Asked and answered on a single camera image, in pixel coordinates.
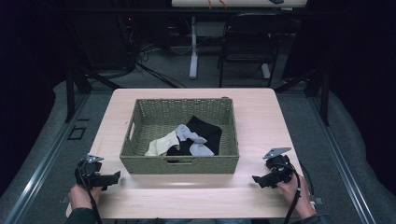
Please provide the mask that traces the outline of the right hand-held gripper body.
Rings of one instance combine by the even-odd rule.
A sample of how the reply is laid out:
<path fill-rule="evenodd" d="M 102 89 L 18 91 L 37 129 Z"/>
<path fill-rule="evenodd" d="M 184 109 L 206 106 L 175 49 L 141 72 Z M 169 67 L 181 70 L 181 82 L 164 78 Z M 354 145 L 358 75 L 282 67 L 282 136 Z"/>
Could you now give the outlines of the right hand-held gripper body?
<path fill-rule="evenodd" d="M 275 147 L 262 157 L 265 160 L 265 166 L 270 170 L 270 173 L 265 175 L 269 178 L 269 182 L 290 182 L 294 168 L 286 155 L 288 151 L 290 147 Z"/>

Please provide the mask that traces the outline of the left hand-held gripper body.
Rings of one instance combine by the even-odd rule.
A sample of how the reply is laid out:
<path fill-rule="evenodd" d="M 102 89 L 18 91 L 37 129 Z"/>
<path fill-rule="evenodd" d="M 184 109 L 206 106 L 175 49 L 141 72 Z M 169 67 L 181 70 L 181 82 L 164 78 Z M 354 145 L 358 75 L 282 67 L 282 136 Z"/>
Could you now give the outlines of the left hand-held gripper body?
<path fill-rule="evenodd" d="M 77 184 L 86 189 L 92 189 L 93 187 L 103 187 L 106 189 L 107 183 L 99 174 L 103 159 L 103 157 L 88 154 L 85 159 L 79 161 L 75 169 Z"/>

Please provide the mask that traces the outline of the cream sock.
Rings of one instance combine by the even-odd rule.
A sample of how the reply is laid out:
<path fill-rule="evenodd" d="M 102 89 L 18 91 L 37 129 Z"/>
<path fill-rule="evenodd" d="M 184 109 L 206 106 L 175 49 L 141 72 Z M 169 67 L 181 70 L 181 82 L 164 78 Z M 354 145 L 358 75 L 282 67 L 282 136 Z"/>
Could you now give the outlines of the cream sock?
<path fill-rule="evenodd" d="M 148 150 L 145 153 L 146 156 L 160 156 L 166 153 L 171 147 L 178 146 L 179 140 L 177 133 L 172 131 L 166 136 L 151 141 L 148 145 Z"/>

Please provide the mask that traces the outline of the green woven basket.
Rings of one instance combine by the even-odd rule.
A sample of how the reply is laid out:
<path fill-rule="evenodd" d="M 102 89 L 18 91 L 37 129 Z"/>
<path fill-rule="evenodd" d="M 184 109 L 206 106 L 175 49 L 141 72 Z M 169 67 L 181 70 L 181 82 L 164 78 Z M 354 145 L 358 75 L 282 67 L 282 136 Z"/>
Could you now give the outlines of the green woven basket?
<path fill-rule="evenodd" d="M 187 124 L 192 116 L 222 129 L 215 156 L 146 156 L 149 143 Z M 137 99 L 120 160 L 132 175 L 232 174 L 239 160 L 233 100 Z"/>

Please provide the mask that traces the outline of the black cloth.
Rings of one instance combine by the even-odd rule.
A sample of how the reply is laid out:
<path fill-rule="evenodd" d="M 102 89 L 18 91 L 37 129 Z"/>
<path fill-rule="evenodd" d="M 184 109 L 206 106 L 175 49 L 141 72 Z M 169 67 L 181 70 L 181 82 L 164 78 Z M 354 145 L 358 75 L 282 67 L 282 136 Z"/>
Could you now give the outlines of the black cloth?
<path fill-rule="evenodd" d="M 219 154 L 220 138 L 222 129 L 219 126 L 212 125 L 195 116 L 192 116 L 186 125 L 192 132 L 197 133 L 207 140 L 205 145 L 214 152 L 214 156 Z M 171 147 L 167 152 L 167 156 L 192 156 L 190 153 L 190 145 L 192 141 L 188 139 L 186 142 L 179 142 L 178 146 Z"/>

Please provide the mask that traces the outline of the grey sock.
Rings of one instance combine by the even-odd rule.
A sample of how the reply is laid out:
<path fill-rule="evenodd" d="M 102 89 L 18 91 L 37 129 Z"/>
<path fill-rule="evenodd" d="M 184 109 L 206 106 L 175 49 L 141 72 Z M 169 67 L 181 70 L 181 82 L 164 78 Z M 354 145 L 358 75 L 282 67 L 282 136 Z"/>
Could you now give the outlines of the grey sock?
<path fill-rule="evenodd" d="M 214 156 L 214 152 L 205 145 L 207 140 L 197 133 L 192 132 L 186 125 L 178 125 L 176 127 L 176 135 L 179 142 L 186 142 L 188 139 L 192 141 L 190 145 L 192 156 Z"/>

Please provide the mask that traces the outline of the person's left hand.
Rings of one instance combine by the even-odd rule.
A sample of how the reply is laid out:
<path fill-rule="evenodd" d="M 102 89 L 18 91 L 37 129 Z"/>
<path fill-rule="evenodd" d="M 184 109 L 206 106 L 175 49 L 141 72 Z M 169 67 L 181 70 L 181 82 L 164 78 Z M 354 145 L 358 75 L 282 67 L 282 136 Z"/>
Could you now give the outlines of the person's left hand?
<path fill-rule="evenodd" d="M 69 193 L 68 199 L 72 210 L 78 208 L 92 209 L 92 201 L 99 202 L 102 189 L 99 187 L 93 188 L 90 191 L 85 190 L 82 186 L 74 185 Z"/>

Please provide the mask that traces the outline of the person's right hand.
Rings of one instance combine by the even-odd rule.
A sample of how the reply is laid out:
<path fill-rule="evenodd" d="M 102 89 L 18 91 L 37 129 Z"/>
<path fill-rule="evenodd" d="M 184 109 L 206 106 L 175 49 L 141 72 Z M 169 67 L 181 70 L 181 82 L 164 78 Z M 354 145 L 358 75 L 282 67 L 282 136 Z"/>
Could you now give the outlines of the person's right hand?
<path fill-rule="evenodd" d="M 310 203 L 308 186 L 303 176 L 293 175 L 290 182 L 279 182 L 277 186 L 283 193 L 285 200 L 293 208 L 293 212 L 300 219 L 317 214 L 316 209 Z"/>

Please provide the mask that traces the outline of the black metal stand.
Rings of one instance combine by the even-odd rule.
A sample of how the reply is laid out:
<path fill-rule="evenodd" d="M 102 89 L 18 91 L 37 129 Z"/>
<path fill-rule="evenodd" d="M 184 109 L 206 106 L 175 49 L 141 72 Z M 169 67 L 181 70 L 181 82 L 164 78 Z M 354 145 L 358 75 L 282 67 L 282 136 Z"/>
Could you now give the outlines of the black metal stand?
<path fill-rule="evenodd" d="M 91 93 L 92 86 L 88 81 L 89 77 L 99 81 L 105 86 L 108 86 L 112 90 L 120 89 L 120 85 L 108 80 L 105 77 L 102 77 L 87 67 L 71 67 L 66 74 L 65 80 L 67 102 L 67 115 L 65 123 L 69 122 L 76 113 L 75 88 L 78 88 L 78 90 L 83 94 Z"/>
<path fill-rule="evenodd" d="M 323 68 L 315 68 L 299 77 L 294 77 L 286 84 L 275 88 L 276 93 L 281 93 L 289 88 L 297 85 L 298 83 L 307 80 L 308 84 L 304 89 L 306 97 L 316 97 L 318 91 L 320 93 L 319 116 L 326 126 L 329 126 L 328 109 L 329 109 L 329 96 L 330 96 L 330 76 Z"/>

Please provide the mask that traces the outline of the black folding chair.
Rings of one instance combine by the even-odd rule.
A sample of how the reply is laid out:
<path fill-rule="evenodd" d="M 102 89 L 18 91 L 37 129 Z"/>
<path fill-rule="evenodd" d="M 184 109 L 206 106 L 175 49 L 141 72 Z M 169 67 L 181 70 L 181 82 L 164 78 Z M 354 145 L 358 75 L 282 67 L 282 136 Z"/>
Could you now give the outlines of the black folding chair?
<path fill-rule="evenodd" d="M 286 16 L 243 12 L 228 19 L 223 27 L 219 50 L 219 86 L 224 79 L 224 64 L 254 63 L 258 70 L 270 64 L 270 86 L 276 69 L 278 53 L 282 41 L 290 28 Z"/>

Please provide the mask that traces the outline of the white desk with legs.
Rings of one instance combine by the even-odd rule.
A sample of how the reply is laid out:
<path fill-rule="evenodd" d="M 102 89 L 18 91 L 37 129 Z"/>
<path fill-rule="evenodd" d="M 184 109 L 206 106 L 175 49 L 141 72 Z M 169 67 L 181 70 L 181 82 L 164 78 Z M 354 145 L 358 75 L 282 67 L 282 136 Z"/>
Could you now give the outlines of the white desk with legs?
<path fill-rule="evenodd" d="M 180 8 L 194 8 L 194 9 L 220 9 L 220 8 L 285 8 L 292 10 L 293 8 L 305 7 L 308 0 L 284 0 L 283 4 L 273 4 L 269 0 L 172 0 L 173 7 Z M 198 66 L 198 51 L 197 51 L 197 35 L 196 35 L 196 20 L 192 16 L 191 21 L 191 69 L 190 78 L 197 78 Z"/>

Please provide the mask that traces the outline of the black floor socket frame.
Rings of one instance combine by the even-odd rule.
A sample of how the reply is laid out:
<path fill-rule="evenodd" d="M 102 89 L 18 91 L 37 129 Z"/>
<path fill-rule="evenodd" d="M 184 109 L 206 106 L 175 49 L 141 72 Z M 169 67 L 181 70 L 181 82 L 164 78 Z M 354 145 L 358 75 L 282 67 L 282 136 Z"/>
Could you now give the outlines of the black floor socket frame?
<path fill-rule="evenodd" d="M 86 127 L 74 126 L 67 136 L 68 140 L 81 140 L 86 132 Z"/>

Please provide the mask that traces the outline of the metal floor rail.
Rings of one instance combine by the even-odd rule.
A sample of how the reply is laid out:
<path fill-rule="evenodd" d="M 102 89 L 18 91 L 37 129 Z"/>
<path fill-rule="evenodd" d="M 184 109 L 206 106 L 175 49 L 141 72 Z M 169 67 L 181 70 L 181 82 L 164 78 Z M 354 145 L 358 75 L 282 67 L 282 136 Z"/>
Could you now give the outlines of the metal floor rail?
<path fill-rule="evenodd" d="M 329 142 L 332 159 L 335 163 L 339 175 L 343 180 L 349 198 L 351 199 L 355 210 L 361 220 L 361 224 L 377 224 L 361 192 L 361 188 L 359 187 L 358 183 L 355 180 L 355 177 L 353 176 L 351 170 L 349 169 L 349 166 L 347 165 L 347 161 L 341 151 L 338 142 L 333 135 L 331 127 L 325 124 L 320 115 L 318 101 L 315 98 L 308 97 L 307 102 L 313 110 L 320 129 L 324 132 L 326 139 Z"/>
<path fill-rule="evenodd" d="M 56 161 L 61 144 L 72 131 L 76 116 L 89 98 L 89 94 L 78 97 L 67 122 L 64 121 L 67 117 L 66 97 L 59 95 L 56 98 L 49 118 L 21 169 L 0 198 L 0 224 L 21 224 Z"/>

